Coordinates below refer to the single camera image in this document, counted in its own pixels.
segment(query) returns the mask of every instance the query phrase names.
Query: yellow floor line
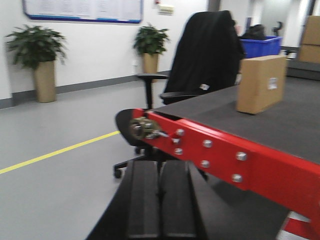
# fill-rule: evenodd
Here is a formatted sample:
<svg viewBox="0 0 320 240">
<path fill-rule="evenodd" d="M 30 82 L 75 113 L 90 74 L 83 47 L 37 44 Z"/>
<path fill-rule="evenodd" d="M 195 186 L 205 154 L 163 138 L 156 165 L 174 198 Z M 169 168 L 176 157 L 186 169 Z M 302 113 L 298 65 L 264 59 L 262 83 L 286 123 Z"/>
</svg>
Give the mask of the yellow floor line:
<svg viewBox="0 0 320 240">
<path fill-rule="evenodd" d="M 106 135 L 98 136 L 96 138 L 93 138 L 93 139 L 90 139 L 90 140 L 87 140 L 87 141 L 83 141 L 83 142 L 77 143 L 75 145 L 68 146 L 68 147 L 62 148 L 60 150 L 48 153 L 46 155 L 42 155 L 42 156 L 30 159 L 28 161 L 24 161 L 24 162 L 18 163 L 16 165 L 12 165 L 12 166 L 6 167 L 4 169 L 0 169 L 0 174 L 4 174 L 4 173 L 10 172 L 12 170 L 16 170 L 16 169 L 22 168 L 22 167 L 27 166 L 29 164 L 34 164 L 34 163 L 39 162 L 41 160 L 53 157 L 53 156 L 58 155 L 58 154 L 62 154 L 64 152 L 70 151 L 72 149 L 76 149 L 76 148 L 82 147 L 84 145 L 91 144 L 91 143 L 94 143 L 96 141 L 112 137 L 112 136 L 117 135 L 119 133 L 120 133 L 119 131 L 114 131 L 114 132 L 108 133 Z"/>
</svg>

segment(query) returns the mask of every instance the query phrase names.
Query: gray conveyor surface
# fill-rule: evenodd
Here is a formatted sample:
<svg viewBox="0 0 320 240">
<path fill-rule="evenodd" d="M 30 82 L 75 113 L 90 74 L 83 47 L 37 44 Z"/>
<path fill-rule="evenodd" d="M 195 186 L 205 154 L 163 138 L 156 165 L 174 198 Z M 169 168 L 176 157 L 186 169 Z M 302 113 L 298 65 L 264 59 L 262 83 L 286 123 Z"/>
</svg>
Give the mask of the gray conveyor surface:
<svg viewBox="0 0 320 240">
<path fill-rule="evenodd" d="M 320 164 L 320 81 L 288 77 L 283 100 L 251 115 L 236 111 L 237 86 L 154 109 Z"/>
</svg>

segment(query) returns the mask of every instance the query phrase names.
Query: tan planter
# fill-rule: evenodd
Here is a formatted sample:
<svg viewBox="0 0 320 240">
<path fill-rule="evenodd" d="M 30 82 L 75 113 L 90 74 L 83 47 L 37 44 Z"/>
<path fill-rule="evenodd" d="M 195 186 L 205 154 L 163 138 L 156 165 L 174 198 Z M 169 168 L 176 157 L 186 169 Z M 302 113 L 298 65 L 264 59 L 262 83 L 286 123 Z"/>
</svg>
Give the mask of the tan planter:
<svg viewBox="0 0 320 240">
<path fill-rule="evenodd" d="M 158 72 L 158 57 L 159 54 L 150 55 L 143 54 L 143 72 L 146 74 L 156 74 Z"/>
<path fill-rule="evenodd" d="M 37 101 L 50 103 L 56 100 L 55 61 L 43 61 L 34 71 Z"/>
</svg>

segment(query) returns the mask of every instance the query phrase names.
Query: chair armrest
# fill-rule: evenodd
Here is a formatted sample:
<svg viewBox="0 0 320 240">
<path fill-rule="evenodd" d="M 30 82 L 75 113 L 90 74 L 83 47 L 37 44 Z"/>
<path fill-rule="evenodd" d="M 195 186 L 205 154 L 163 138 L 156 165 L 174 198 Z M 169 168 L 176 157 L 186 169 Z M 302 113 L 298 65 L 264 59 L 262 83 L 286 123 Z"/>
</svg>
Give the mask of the chair armrest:
<svg viewBox="0 0 320 240">
<path fill-rule="evenodd" d="M 160 94 L 160 98 L 163 99 L 164 104 L 172 104 L 175 102 L 179 102 L 182 100 L 190 99 L 193 97 L 197 97 L 201 95 L 200 93 L 195 93 L 192 91 L 172 91 L 172 92 L 165 92 Z"/>
<path fill-rule="evenodd" d="M 163 74 L 157 74 L 157 73 L 140 73 L 137 74 L 136 77 L 138 79 L 143 79 L 143 80 L 147 80 L 147 79 L 167 79 L 168 76 L 167 75 L 163 75 Z"/>
</svg>

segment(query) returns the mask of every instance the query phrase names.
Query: framed poster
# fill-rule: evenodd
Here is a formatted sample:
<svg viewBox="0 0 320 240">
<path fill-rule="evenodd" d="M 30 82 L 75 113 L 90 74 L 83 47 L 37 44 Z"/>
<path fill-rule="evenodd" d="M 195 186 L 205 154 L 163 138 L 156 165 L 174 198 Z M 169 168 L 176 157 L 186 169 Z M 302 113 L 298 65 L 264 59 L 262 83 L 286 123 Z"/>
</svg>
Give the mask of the framed poster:
<svg viewBox="0 0 320 240">
<path fill-rule="evenodd" d="M 138 24 L 143 0 L 22 0 L 23 12 L 33 20 Z"/>
</svg>

